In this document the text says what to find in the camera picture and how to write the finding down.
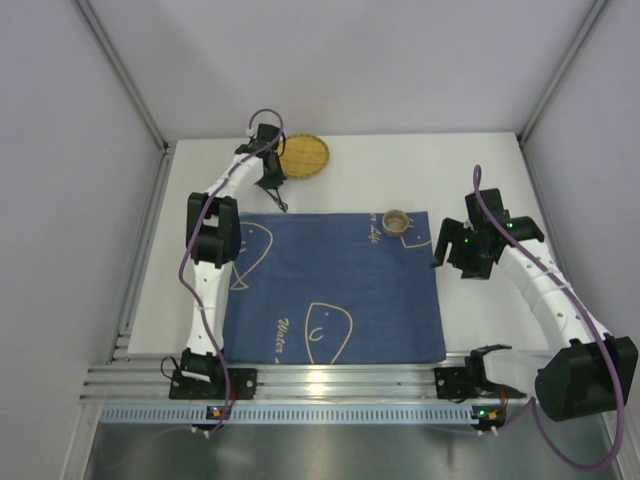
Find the blue metallic spoon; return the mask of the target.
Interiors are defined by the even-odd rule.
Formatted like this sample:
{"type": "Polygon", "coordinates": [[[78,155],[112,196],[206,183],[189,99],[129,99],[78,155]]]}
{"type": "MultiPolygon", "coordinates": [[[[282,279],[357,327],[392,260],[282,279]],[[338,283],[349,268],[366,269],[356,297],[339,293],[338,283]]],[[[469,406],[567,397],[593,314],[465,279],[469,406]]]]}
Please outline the blue metallic spoon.
{"type": "Polygon", "coordinates": [[[278,188],[265,188],[262,187],[262,190],[271,198],[271,200],[276,204],[277,208],[283,212],[287,213],[289,210],[289,205],[282,199],[282,196],[279,192],[278,188]]]}

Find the speckled ceramic cup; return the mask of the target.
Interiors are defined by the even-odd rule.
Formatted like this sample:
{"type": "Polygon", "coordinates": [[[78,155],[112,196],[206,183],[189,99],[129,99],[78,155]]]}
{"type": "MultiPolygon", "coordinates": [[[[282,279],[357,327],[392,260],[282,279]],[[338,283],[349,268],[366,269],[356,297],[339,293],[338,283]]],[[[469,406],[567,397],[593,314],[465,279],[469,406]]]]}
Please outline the speckled ceramic cup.
{"type": "Polygon", "coordinates": [[[399,238],[412,227],[412,219],[402,210],[391,209],[383,214],[381,224],[386,235],[399,238]]]}

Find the blue cloth placemat with fish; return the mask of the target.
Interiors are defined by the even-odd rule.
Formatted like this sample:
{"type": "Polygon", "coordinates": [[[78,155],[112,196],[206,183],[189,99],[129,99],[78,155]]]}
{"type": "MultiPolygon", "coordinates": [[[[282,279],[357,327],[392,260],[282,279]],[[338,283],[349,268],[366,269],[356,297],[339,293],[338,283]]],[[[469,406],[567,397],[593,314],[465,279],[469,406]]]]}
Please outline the blue cloth placemat with fish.
{"type": "Polygon", "coordinates": [[[245,214],[224,323],[232,363],[431,364],[446,357],[429,216],[245,214]]]}

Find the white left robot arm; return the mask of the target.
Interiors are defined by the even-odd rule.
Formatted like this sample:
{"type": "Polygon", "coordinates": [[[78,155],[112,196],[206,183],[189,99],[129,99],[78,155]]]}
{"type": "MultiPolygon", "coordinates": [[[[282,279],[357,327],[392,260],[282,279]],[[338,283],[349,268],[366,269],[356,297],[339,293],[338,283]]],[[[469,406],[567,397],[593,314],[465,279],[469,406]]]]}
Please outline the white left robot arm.
{"type": "Polygon", "coordinates": [[[185,350],[217,359],[224,347],[223,325],[233,262],[241,246],[240,200],[254,186],[274,191],[286,180],[279,148],[282,129],[261,123],[234,152],[231,164],[207,190],[187,202],[186,252],[179,279],[194,299],[185,350]]]}

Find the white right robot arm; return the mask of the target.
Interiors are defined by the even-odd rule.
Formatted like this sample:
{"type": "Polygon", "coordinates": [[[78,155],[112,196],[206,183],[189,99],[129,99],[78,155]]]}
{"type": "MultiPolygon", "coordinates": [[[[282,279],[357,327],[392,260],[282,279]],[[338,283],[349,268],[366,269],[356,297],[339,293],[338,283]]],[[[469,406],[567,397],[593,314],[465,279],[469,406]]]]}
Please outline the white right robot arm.
{"type": "Polygon", "coordinates": [[[465,203],[467,221],[443,220],[432,265],[449,263],[473,280],[487,280],[499,268],[522,294],[549,348],[544,357],[505,344],[476,348],[465,358],[472,384],[531,396],[556,422],[625,405],[639,357],[633,341],[611,335],[576,306],[542,230],[528,216],[511,216],[499,189],[471,193],[465,203]]]}

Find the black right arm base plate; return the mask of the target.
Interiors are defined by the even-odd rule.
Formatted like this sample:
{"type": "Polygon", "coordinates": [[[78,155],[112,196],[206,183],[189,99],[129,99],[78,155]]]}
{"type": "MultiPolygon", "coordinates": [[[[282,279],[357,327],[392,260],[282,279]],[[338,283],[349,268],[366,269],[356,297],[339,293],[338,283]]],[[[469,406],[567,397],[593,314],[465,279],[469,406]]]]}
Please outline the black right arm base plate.
{"type": "Polygon", "coordinates": [[[522,399],[524,393],[495,383],[483,377],[479,363],[465,357],[460,366],[436,367],[433,369],[438,399],[463,403],[469,399],[522,399]]]}

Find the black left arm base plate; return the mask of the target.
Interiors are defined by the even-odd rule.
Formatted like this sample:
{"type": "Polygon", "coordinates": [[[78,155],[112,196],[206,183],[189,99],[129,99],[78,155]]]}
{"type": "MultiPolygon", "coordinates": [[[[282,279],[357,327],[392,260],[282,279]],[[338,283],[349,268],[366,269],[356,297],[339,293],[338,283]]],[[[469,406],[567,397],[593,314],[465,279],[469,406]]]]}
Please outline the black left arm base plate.
{"type": "Polygon", "coordinates": [[[172,400],[251,400],[257,387],[255,368],[229,368],[229,382],[218,357],[182,352],[180,363],[171,376],[172,400]]]}

